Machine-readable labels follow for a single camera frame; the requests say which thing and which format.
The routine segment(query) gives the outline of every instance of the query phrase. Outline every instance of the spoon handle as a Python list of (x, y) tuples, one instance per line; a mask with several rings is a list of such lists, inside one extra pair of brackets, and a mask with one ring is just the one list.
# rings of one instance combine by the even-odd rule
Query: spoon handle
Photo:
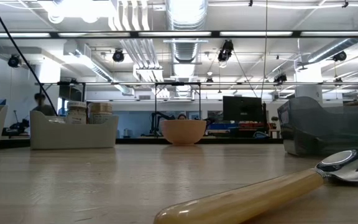
[(313, 169), (180, 203), (163, 209), (154, 224), (238, 224), (317, 189), (323, 178)]

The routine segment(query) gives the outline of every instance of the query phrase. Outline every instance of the spoon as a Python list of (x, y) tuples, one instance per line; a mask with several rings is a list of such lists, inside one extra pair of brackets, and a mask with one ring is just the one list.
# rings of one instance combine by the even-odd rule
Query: spoon
[(172, 205), (156, 215), (154, 224), (242, 223), (317, 189), (329, 179), (358, 182), (358, 149), (333, 154), (314, 169)]

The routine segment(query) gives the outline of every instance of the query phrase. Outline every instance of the black cable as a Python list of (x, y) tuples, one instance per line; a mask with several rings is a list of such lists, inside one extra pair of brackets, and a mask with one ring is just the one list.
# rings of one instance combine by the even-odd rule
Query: black cable
[(214, 64), (215, 59), (216, 59), (216, 57), (218, 56), (218, 52), (219, 52), (219, 51), (217, 51), (217, 52), (215, 53), (214, 60), (212, 60), (211, 65), (209, 66), (209, 69), (208, 69), (208, 71), (207, 71), (206, 73), (208, 73), (208, 72), (210, 72), (210, 71), (211, 71), (212, 65)]
[(240, 60), (239, 60), (239, 58), (237, 57), (237, 54), (236, 54), (236, 52), (235, 52), (234, 50), (233, 50), (233, 53), (234, 53), (234, 56), (236, 56), (237, 62), (239, 63), (239, 66), (240, 66), (240, 68), (241, 68), (242, 73), (244, 74), (245, 78), (247, 79), (247, 83), (248, 83), (248, 84), (249, 84), (249, 86), (251, 87), (251, 90), (254, 92), (254, 94), (255, 94), (256, 98), (258, 98), (258, 95), (256, 95), (256, 92), (255, 92), (255, 90), (253, 89), (253, 87), (252, 87), (251, 83), (249, 83), (248, 77), (247, 77), (247, 75), (246, 75), (246, 73), (245, 73), (244, 69), (242, 69), (242, 66), (241, 66)]
[(266, 0), (266, 26), (265, 26), (265, 58), (264, 58), (264, 79), (262, 80), (262, 90), (260, 94), (260, 98), (262, 99), (264, 96), (264, 84), (265, 84), (265, 78), (266, 78), (266, 57), (267, 57), (267, 3), (269, 0)]
[(45, 96), (48, 98), (48, 101), (50, 103), (50, 106), (52, 107), (53, 111), (55, 112), (55, 116), (58, 116), (57, 115), (57, 112), (56, 112), (56, 109), (55, 107), (53, 106), (53, 103), (52, 101), (50, 100), (50, 97), (47, 93), (47, 91), (44, 89), (44, 87), (42, 86), (40, 80), (38, 79), (37, 75), (35, 74), (34, 70), (32, 69), (32, 67), (30, 66), (30, 63), (27, 61), (27, 59), (25, 59), (22, 51), (20, 50), (20, 48), (17, 46), (16, 42), (14, 41), (11, 33), (9, 32), (9, 30), (7, 29), (7, 27), (5, 26), (5, 23), (4, 21), (2, 20), (1, 16), (0, 16), (0, 23), (2, 25), (2, 27), (4, 28), (5, 30), (5, 33), (7, 34), (7, 36), (9, 37), (9, 40), (11, 40), (12, 44), (14, 45), (14, 47), (16, 48), (17, 52), (19, 53), (19, 55), (22, 57), (24, 63), (28, 66), (29, 70), (31, 71), (31, 73), (33, 74), (35, 80), (37, 81), (38, 85), (40, 86), (41, 90), (45, 93)]

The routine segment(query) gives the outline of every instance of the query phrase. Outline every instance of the person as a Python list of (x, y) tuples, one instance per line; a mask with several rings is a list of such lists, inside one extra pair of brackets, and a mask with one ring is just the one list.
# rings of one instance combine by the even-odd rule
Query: person
[(45, 116), (55, 116), (55, 111), (50, 105), (45, 104), (45, 95), (41, 93), (37, 93), (34, 95), (34, 99), (37, 102), (38, 106), (36, 106), (32, 111), (39, 111), (43, 113)]
[(178, 119), (187, 119), (187, 117), (184, 114), (179, 114)]

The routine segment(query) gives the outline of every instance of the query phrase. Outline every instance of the desk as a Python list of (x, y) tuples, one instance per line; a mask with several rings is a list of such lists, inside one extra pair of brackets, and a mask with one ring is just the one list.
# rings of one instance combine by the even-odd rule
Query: desk
[[(162, 208), (313, 167), (281, 144), (0, 151), (0, 224), (152, 224)], [(358, 223), (358, 187), (325, 185), (256, 224)]]

